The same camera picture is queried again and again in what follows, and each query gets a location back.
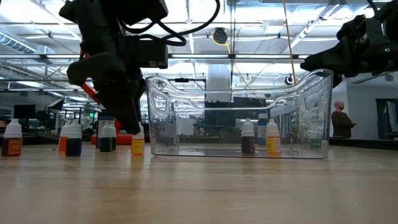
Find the duct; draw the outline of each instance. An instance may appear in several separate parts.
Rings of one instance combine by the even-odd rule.
[[[32,44],[26,40],[21,40],[17,35],[14,35],[3,28],[0,28],[0,44],[10,47],[22,54],[55,54],[55,51],[44,45]],[[44,59],[47,65],[53,63],[52,60]]]

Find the wooden tabletop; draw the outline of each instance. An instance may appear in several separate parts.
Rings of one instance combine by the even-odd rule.
[[[398,223],[398,152],[322,160],[131,156],[24,146],[0,158],[0,223]]]

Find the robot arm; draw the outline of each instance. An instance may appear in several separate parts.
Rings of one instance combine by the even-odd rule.
[[[59,14],[78,24],[83,39],[81,60],[72,63],[67,70],[70,83],[84,86],[86,79],[91,77],[96,90],[95,100],[110,111],[128,133],[137,134],[141,120],[139,100],[145,91],[140,67],[167,68],[167,45],[184,46],[187,41],[183,35],[208,26],[220,10],[220,0],[215,1],[216,11],[208,22],[181,33],[160,21],[168,14],[164,0],[66,1]],[[144,19],[150,19],[152,23],[143,29],[127,26]],[[158,38],[149,34],[125,34],[125,31],[140,34],[154,24],[170,35]],[[169,40],[173,37],[180,42]]]
[[[356,16],[343,24],[337,33],[338,44],[331,49],[311,55],[301,64],[307,71],[329,69],[335,74],[333,87],[345,77],[359,73],[379,75],[398,70],[398,0],[378,10],[373,18]]]

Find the transparent container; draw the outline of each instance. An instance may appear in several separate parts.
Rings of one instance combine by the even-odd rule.
[[[315,70],[295,86],[247,90],[180,90],[166,78],[146,79],[151,152],[167,156],[328,157],[333,72]],[[205,102],[214,94],[230,102]],[[274,119],[281,148],[271,153],[256,144],[253,154],[242,153],[241,126],[250,118],[257,138],[260,113]]]

